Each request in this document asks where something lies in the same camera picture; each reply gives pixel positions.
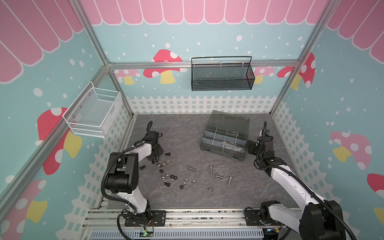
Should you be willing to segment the grey compartment organizer box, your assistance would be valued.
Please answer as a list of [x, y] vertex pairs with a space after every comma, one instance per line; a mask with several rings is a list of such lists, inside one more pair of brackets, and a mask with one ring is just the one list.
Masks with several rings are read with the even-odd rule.
[[212, 111], [201, 150], [243, 161], [246, 155], [249, 124], [248, 117]]

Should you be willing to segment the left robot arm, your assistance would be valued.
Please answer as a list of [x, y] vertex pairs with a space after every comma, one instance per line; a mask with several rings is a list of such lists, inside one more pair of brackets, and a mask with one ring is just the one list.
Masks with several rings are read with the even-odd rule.
[[121, 152], [110, 154], [107, 169], [101, 181], [105, 199], [124, 203], [136, 223], [145, 225], [152, 220], [151, 206], [139, 190], [139, 162], [145, 158], [155, 162], [164, 153], [156, 131], [147, 131], [143, 140]]

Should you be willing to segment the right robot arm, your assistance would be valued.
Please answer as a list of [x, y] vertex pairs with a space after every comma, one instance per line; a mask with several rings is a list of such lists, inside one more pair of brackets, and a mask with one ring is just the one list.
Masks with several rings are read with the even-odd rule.
[[273, 137], [264, 128], [257, 141], [247, 141], [246, 149], [254, 155], [254, 166], [279, 183], [296, 202], [294, 211], [279, 201], [266, 201], [260, 206], [261, 223], [279, 222], [300, 234], [303, 240], [345, 240], [357, 237], [344, 221], [342, 208], [336, 201], [328, 201], [308, 187], [287, 163], [275, 156]]

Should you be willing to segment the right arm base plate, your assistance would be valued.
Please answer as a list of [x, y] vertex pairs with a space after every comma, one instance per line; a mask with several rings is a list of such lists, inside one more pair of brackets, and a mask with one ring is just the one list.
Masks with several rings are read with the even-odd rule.
[[245, 208], [245, 221], [247, 226], [261, 226], [265, 228], [284, 227], [285, 225], [275, 220], [262, 221], [259, 209]]

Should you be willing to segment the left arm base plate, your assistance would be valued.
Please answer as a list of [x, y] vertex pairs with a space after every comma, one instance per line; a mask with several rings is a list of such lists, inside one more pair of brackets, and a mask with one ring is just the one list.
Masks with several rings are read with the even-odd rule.
[[166, 211], [151, 211], [129, 216], [125, 220], [125, 227], [143, 227], [143, 226], [154, 226], [164, 227], [166, 221]]

